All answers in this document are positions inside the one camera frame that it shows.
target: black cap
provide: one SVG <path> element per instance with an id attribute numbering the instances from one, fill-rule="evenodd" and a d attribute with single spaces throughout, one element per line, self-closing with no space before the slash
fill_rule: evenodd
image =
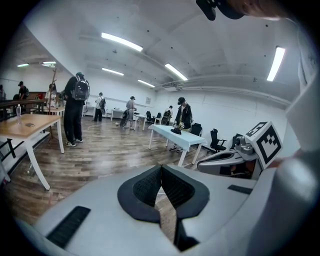
<path id="1" fill-rule="evenodd" d="M 178 99 L 178 105 L 181 105 L 182 103 L 184 103 L 186 100 L 185 100 L 185 98 L 184 97 L 180 97 L 179 99 Z"/>

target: black pants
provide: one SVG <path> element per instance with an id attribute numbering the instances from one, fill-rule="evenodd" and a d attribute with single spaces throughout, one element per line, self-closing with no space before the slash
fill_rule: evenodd
<path id="1" fill-rule="evenodd" d="M 74 139 L 82 140 L 81 117 L 83 105 L 67 101 L 64 111 L 63 126 L 67 140 L 71 143 Z"/>
<path id="2" fill-rule="evenodd" d="M 95 114 L 94 114 L 94 121 L 98 121 L 98 117 L 99 117 L 99 121 L 102 121 L 102 112 L 100 108 L 96 108 L 95 109 Z"/>

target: water bottle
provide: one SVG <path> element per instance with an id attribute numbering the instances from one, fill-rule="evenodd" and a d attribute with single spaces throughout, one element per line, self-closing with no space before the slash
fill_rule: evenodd
<path id="1" fill-rule="evenodd" d="M 20 106 L 20 104 L 18 104 L 18 106 L 16 107 L 15 112 L 16 112 L 16 118 L 18 119 L 18 125 L 21 125 L 22 122 L 21 122 L 21 106 Z"/>

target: wooden floor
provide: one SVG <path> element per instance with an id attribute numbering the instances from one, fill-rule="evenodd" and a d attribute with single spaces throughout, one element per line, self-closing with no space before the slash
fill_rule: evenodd
<path id="1" fill-rule="evenodd" d="M 151 130 L 146 123 L 142 131 L 142 122 L 136 130 L 119 128 L 115 125 L 119 120 L 103 119 L 92 122 L 92 117 L 82 119 L 82 138 L 84 143 L 77 147 L 64 146 L 65 153 L 60 153 L 56 139 L 47 138 L 35 150 L 35 157 L 41 171 L 50 184 L 51 189 L 45 190 L 38 176 L 30 168 L 29 157 L 26 156 L 11 174 L 11 182 L 4 189 L 4 197 L 12 214 L 29 224 L 37 219 L 50 207 L 95 179 L 124 172 L 133 167 L 158 164 L 177 165 L 181 154 L 166 148 L 166 139 L 154 133 L 152 149 L 148 149 Z M 191 161 L 196 147 L 187 153 L 183 165 L 188 169 L 197 169 Z M 201 150 L 197 160 L 203 159 L 208 152 Z M 160 211 L 162 226 L 169 226 L 166 235 L 172 240 L 172 218 L 165 219 L 164 214 L 174 211 L 165 194 L 159 194 L 156 209 Z"/>

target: ceiling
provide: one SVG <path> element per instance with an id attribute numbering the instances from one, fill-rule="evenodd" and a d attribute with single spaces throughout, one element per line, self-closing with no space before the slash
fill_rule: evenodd
<path id="1" fill-rule="evenodd" d="M 183 89 L 236 88 L 286 101 L 299 93 L 297 27 L 288 20 L 250 16 L 232 20 L 216 9 L 216 20 L 209 21 L 196 0 L 60 0 L 55 7 L 52 15 L 61 38 L 88 69 L 115 70 L 159 89 L 166 83 L 180 83 L 165 67 L 170 63 L 188 78 Z M 103 39 L 102 32 L 143 50 Z M 28 38 L 22 41 L 17 59 L 48 58 Z M 274 81 L 269 82 L 276 46 L 286 52 Z"/>

